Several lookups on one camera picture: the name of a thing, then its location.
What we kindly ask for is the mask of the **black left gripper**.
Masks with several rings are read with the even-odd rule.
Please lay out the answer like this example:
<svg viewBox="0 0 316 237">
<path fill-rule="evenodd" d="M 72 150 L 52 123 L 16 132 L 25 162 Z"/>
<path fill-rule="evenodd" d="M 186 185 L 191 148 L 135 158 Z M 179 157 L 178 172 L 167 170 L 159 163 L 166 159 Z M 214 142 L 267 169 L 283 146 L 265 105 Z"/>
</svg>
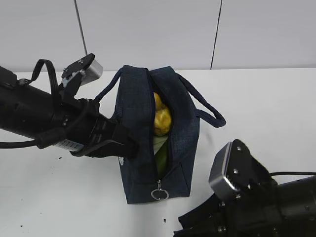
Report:
<svg viewBox="0 0 316 237">
<path fill-rule="evenodd" d="M 94 100 L 79 99 L 79 102 L 81 108 L 70 109 L 65 115 L 66 138 L 54 146 L 75 157 L 136 157 L 138 145 L 128 129 L 102 115 L 100 104 Z"/>
</svg>

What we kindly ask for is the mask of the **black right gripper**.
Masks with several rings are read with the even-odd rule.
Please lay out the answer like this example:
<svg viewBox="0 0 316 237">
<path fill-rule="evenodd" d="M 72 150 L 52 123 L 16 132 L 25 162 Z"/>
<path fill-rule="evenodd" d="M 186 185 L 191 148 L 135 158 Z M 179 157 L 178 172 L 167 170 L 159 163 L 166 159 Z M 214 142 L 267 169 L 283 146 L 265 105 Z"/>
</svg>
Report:
<svg viewBox="0 0 316 237">
<path fill-rule="evenodd" d="M 204 203 L 178 218 L 181 230 L 174 237 L 282 237 L 283 198 L 213 194 Z"/>
</svg>

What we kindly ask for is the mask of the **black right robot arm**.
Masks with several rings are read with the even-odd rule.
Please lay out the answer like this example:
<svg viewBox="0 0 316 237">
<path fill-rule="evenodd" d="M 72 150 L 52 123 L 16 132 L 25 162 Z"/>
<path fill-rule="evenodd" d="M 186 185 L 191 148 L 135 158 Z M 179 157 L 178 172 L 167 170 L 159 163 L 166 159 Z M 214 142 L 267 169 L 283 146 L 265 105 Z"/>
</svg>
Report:
<svg viewBox="0 0 316 237">
<path fill-rule="evenodd" d="M 175 237 L 314 237 L 316 178 L 274 186 L 274 201 L 241 196 L 223 202 L 212 195 L 178 218 Z"/>
</svg>

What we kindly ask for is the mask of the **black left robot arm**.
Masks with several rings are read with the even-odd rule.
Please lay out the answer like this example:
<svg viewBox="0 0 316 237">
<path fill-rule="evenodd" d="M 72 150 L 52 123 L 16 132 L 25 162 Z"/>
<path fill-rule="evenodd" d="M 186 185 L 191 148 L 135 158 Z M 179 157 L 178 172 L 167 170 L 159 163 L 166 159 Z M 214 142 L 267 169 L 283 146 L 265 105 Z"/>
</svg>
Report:
<svg viewBox="0 0 316 237">
<path fill-rule="evenodd" d="M 57 88 L 59 99 L 0 69 L 0 127 L 29 138 L 1 142 L 2 149 L 58 146 L 75 157 L 134 158 L 138 144 L 127 128 L 99 113 L 99 103 L 75 99 Z"/>
</svg>

